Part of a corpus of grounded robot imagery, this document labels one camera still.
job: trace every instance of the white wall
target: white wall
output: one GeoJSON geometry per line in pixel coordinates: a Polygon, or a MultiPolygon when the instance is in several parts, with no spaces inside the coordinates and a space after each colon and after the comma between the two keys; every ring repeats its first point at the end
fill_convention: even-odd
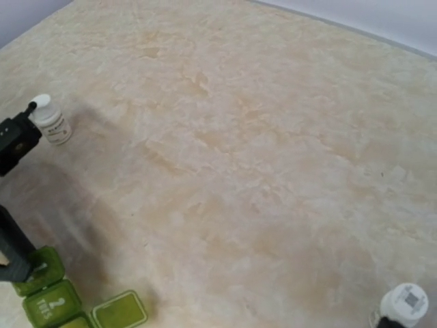
{"type": "Polygon", "coordinates": [[[0,0],[0,48],[71,0],[0,0]]]}
{"type": "Polygon", "coordinates": [[[437,0],[259,0],[437,58],[437,0]]]}

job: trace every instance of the black object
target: black object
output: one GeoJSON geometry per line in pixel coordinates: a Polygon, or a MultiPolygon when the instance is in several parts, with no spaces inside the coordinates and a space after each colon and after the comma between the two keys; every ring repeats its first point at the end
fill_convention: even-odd
{"type": "Polygon", "coordinates": [[[7,265],[0,264],[0,281],[26,281],[32,270],[27,256],[34,250],[6,208],[0,206],[0,251],[9,261],[7,265]]]}
{"type": "Polygon", "coordinates": [[[5,176],[38,145],[41,132],[29,120],[29,115],[35,108],[36,104],[31,102],[25,112],[0,123],[0,176],[5,176]]]}
{"type": "MultiPolygon", "coordinates": [[[[37,104],[31,102],[24,112],[0,123],[0,176],[5,176],[38,145],[42,134],[29,119],[36,107],[37,104]]],[[[26,281],[32,270],[27,256],[34,250],[9,212],[0,206],[0,251],[8,259],[6,265],[0,264],[0,281],[26,281]]]]}
{"type": "Polygon", "coordinates": [[[405,327],[396,321],[392,321],[387,317],[384,317],[380,320],[376,328],[405,328],[405,327]]]}

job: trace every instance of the green container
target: green container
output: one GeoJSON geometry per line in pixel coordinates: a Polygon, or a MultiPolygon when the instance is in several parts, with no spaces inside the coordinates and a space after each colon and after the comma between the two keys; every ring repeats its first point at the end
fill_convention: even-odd
{"type": "Polygon", "coordinates": [[[81,300],[71,282],[63,280],[23,301],[27,318],[35,328],[53,328],[81,312],[81,300]]]}
{"type": "Polygon", "coordinates": [[[133,290],[96,306],[91,317],[97,328],[134,328],[147,321],[147,313],[133,290]]]}
{"type": "Polygon", "coordinates": [[[93,328],[92,324],[89,323],[89,320],[85,313],[81,313],[80,316],[74,318],[67,323],[64,323],[59,328],[93,328]]]}
{"type": "Polygon", "coordinates": [[[64,278],[66,270],[61,258],[52,247],[43,247],[29,255],[33,272],[27,282],[13,284],[16,293],[26,297],[64,278]]]}

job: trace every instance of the white label with qr code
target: white label with qr code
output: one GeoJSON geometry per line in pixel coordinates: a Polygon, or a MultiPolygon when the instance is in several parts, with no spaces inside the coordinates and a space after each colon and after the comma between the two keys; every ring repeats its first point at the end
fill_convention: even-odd
{"type": "Polygon", "coordinates": [[[413,327],[428,310],[425,291],[416,284],[401,284],[382,299],[380,312],[405,327],[413,327]]]}

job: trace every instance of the bottle label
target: bottle label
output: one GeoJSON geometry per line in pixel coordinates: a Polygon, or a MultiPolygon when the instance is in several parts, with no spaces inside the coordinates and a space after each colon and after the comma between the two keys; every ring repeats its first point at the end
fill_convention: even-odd
{"type": "Polygon", "coordinates": [[[41,133],[47,138],[51,144],[62,144],[71,136],[71,127],[64,118],[60,115],[59,118],[49,126],[40,127],[41,133]]]}

